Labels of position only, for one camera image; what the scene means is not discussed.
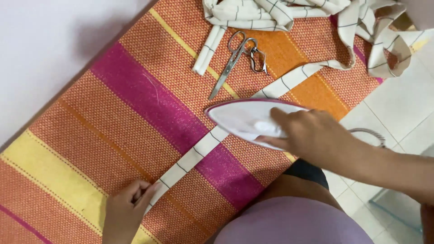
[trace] woven mat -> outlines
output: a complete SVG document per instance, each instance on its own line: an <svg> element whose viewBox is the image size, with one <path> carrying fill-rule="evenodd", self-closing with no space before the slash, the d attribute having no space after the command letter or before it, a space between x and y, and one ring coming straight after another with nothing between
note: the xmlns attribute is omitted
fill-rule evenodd
<svg viewBox="0 0 434 244"><path fill-rule="evenodd" d="M208 101L231 55L220 45L203 77L191 71L210 29L200 0L160 0L1 154L5 243L100 243L107 196L162 176L215 126L204 108L250 97L305 63L349 60L333 17L296 19L290 33L246 30L271 76L242 56ZM341 119L383 81L367 75L370 48L356 36L352 70L323 68L280 99ZM134 243L204 242L291 161L228 136L146 214Z"/></svg>

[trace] hand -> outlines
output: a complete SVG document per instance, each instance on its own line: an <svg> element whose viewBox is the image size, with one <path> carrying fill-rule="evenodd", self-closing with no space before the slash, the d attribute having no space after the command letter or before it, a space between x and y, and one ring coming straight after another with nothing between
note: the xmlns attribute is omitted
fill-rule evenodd
<svg viewBox="0 0 434 244"><path fill-rule="evenodd" d="M143 180L135 180L118 194L109 196L105 208L102 244L132 242L145 210L159 188Z"/></svg>
<svg viewBox="0 0 434 244"><path fill-rule="evenodd" d="M351 162L371 147L353 137L325 111L301 110L287 114L273 108L270 115L288 137L259 136L256 140L282 148L321 168Z"/></svg>

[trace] white tile floor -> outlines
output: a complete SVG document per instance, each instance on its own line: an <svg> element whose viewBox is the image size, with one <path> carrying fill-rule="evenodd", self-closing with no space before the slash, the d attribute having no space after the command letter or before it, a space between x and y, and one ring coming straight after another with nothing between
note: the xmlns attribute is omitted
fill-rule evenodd
<svg viewBox="0 0 434 244"><path fill-rule="evenodd" d="M434 41L413 55L401 77L387 79L341 120L344 127L373 129L386 138L386 146L399 153L421 154L434 143ZM366 133L354 136L371 143L378 140ZM368 201L382 188L355 182L325 172L330 192L371 237L375 244L406 244L421 241L410 230Z"/></svg>

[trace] purple shirt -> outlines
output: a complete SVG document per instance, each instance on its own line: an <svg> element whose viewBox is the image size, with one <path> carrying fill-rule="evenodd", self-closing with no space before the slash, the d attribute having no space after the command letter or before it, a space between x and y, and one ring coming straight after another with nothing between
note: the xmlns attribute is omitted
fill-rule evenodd
<svg viewBox="0 0 434 244"><path fill-rule="evenodd" d="M372 243L346 213L319 201L278 197L257 203L226 225L214 244Z"/></svg>

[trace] person's left hand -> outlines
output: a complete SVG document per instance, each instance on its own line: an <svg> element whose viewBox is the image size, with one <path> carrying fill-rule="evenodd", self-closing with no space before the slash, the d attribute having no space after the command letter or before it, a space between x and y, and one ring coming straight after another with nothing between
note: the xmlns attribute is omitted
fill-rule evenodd
<svg viewBox="0 0 434 244"><path fill-rule="evenodd" d="M107 199L102 244L130 244L140 226L145 210L159 188L135 180L118 194Z"/></svg>

